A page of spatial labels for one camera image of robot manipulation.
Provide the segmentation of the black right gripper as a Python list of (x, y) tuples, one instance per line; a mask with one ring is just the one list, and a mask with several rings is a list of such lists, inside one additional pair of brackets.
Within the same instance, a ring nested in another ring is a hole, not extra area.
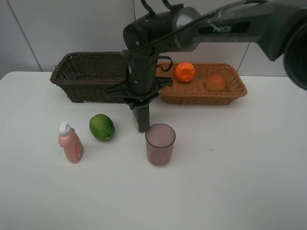
[[(172, 86), (170, 77), (157, 77), (156, 69), (168, 72), (173, 62), (168, 56), (168, 50), (152, 50), (150, 53), (136, 52), (131, 55), (115, 54), (114, 59), (108, 59), (105, 68), (109, 68), (109, 78), (115, 78), (116, 82), (105, 89), (108, 100), (120, 100), (133, 109), (141, 103), (149, 104), (158, 92), (166, 86)], [(170, 60), (168, 68), (158, 65), (159, 59)]]

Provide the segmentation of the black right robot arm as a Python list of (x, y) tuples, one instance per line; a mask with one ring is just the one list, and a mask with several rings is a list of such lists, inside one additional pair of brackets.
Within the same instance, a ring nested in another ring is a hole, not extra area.
[(148, 104), (158, 91), (172, 83), (156, 76), (158, 60), (168, 52), (190, 52), (204, 42), (256, 43), (267, 58), (283, 56), (288, 77), (307, 87), (307, 3), (304, 0), (240, 0), (204, 15), (192, 7), (171, 5), (155, 13), (145, 2), (147, 14), (124, 28), (127, 49), (125, 80), (108, 89), (131, 109)]

